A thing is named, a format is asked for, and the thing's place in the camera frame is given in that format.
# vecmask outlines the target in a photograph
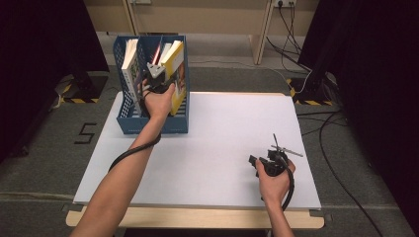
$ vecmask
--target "human hand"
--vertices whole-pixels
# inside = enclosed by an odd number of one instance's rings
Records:
[[[175,92],[175,84],[170,84],[167,91],[163,94],[156,94],[145,90],[143,92],[144,102],[147,106],[150,117],[154,119],[166,119],[172,108],[172,95]]]
[[[292,172],[295,171],[295,165],[289,159],[289,168]],[[271,177],[265,172],[262,162],[256,160],[256,169],[259,174],[259,190],[265,205],[278,204],[281,205],[287,191],[290,189],[290,178],[287,171],[284,171],[279,176]]]

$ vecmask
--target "human arm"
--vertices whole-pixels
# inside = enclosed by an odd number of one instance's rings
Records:
[[[295,165],[289,160],[289,168],[293,172]],[[282,201],[290,188],[290,179],[287,172],[279,176],[270,177],[266,174],[260,160],[256,160],[256,169],[259,174],[259,190],[265,202],[275,237],[293,236],[293,231],[284,215]]]
[[[172,84],[164,94],[146,96],[150,120],[129,149],[153,141],[159,135],[171,109],[174,90]],[[152,149],[127,156],[104,177],[71,236],[113,236],[135,195]]]

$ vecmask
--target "electrical outlet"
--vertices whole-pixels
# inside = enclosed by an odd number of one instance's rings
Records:
[[[131,0],[131,3],[133,5],[135,5],[135,4],[139,4],[139,5],[150,5],[151,4],[151,0]]]
[[[274,7],[278,7],[278,3],[280,0],[275,0]],[[282,0],[283,2],[283,8],[290,8],[292,6],[295,7],[296,0]]]

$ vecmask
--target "wire basket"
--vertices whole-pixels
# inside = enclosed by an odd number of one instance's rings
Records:
[[[147,69],[147,62],[152,60],[154,52],[158,45],[164,45],[166,42],[180,40],[184,43],[184,63],[185,63],[185,83],[187,95],[182,102],[180,109],[174,116],[169,116],[164,123],[162,133],[188,133],[188,116],[189,116],[189,67],[186,38],[184,36],[147,36],[147,37],[121,37],[117,36],[114,43],[114,57],[118,69],[118,74],[123,89],[123,103],[117,117],[124,134],[139,134],[148,122],[148,118],[135,109],[135,102],[129,94],[129,88],[126,85],[123,71],[121,70],[126,53],[126,41],[138,39],[137,43],[137,60],[139,63],[139,73]]]

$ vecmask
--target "book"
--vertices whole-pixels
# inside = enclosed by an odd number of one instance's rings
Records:
[[[151,64],[157,65],[157,62],[160,60],[160,50],[161,50],[161,43],[158,44],[156,51],[154,52],[153,60],[151,61]]]
[[[170,115],[174,116],[182,105],[186,97],[185,84],[185,60],[184,44],[180,40],[175,40],[167,53],[161,59],[161,65],[166,68],[166,80],[175,77],[175,93],[172,96],[172,110]]]
[[[161,61],[164,58],[164,56],[167,54],[167,52],[169,51],[171,46],[172,46],[171,42],[164,43],[163,50],[161,51],[161,55],[160,55],[160,58],[159,58],[159,61],[158,61],[159,66],[161,66]]]
[[[138,39],[128,39],[126,41],[126,54],[121,70],[126,80],[126,86],[129,90],[128,93],[135,105],[136,112],[140,115],[141,107],[139,106],[138,90],[136,89],[139,78],[139,64],[136,53],[137,43]]]

